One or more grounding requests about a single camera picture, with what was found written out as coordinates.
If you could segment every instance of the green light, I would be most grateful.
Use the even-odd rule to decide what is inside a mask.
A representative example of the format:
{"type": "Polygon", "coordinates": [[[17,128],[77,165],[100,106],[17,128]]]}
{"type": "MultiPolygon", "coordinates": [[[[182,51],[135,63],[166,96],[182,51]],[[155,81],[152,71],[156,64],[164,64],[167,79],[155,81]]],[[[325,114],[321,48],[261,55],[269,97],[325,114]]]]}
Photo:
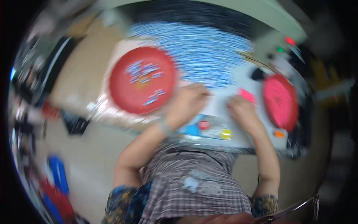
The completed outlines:
{"type": "Polygon", "coordinates": [[[284,50],[282,47],[278,47],[278,48],[277,48],[277,51],[280,52],[280,53],[282,53],[282,52],[284,52],[285,50],[284,50]]]}

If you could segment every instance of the bracelet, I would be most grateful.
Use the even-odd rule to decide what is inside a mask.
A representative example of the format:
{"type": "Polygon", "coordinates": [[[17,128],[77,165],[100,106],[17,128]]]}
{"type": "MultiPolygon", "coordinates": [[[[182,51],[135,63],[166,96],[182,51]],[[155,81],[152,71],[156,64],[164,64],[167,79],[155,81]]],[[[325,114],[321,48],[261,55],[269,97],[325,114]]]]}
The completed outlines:
{"type": "Polygon", "coordinates": [[[161,128],[161,130],[166,134],[167,137],[175,138],[176,132],[172,131],[169,126],[166,124],[165,116],[161,116],[159,118],[158,124],[161,128]]]}

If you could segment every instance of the hand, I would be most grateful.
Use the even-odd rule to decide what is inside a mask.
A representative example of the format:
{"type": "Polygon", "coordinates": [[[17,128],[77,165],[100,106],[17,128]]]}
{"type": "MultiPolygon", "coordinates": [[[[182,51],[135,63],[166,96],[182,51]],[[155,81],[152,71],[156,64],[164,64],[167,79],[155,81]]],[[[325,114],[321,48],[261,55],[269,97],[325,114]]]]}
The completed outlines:
{"type": "Polygon", "coordinates": [[[210,96],[202,84],[181,87],[166,114],[166,121],[172,130],[184,126],[201,111],[210,96]]]}
{"type": "Polygon", "coordinates": [[[255,105],[242,96],[230,97],[227,107],[232,119],[251,135],[261,133],[264,126],[255,112],[255,105]]]}

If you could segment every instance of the pink sticker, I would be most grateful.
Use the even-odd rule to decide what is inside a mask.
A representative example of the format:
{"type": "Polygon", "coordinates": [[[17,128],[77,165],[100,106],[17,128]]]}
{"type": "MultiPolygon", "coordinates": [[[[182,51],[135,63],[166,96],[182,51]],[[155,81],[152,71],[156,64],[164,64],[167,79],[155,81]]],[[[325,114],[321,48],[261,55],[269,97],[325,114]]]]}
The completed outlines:
{"type": "Polygon", "coordinates": [[[245,100],[256,104],[256,97],[252,93],[240,88],[237,95],[242,96],[245,100]]]}

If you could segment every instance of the woman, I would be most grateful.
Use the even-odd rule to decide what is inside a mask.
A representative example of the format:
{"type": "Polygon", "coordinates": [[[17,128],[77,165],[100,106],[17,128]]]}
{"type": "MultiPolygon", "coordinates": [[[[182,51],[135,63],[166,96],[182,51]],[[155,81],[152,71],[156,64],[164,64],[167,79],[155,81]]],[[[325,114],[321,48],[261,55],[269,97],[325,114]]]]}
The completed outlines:
{"type": "Polygon", "coordinates": [[[209,95],[201,84],[181,88],[166,116],[120,154],[103,224],[251,223],[278,209],[278,157],[251,102],[233,96],[227,107],[255,143],[261,180],[252,198],[231,177],[237,153],[175,140],[161,144],[203,109],[209,95]]]}

